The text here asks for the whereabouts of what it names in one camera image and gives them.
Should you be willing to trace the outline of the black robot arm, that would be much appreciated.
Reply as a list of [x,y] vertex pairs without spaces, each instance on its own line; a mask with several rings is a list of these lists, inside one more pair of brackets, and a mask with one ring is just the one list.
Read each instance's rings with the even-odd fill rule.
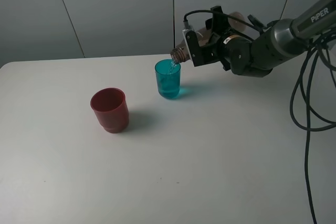
[[278,20],[254,40],[212,24],[208,41],[192,59],[195,66],[219,61],[235,75],[264,77],[307,51],[315,36],[334,26],[335,0],[319,0],[295,19]]

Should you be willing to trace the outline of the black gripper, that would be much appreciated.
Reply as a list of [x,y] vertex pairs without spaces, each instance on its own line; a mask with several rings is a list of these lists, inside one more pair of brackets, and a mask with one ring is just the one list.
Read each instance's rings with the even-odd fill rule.
[[220,62],[225,71],[246,71],[251,67],[251,40],[235,33],[224,35],[231,28],[228,17],[213,14],[206,20],[205,27],[212,33],[207,43],[200,47],[199,66]]

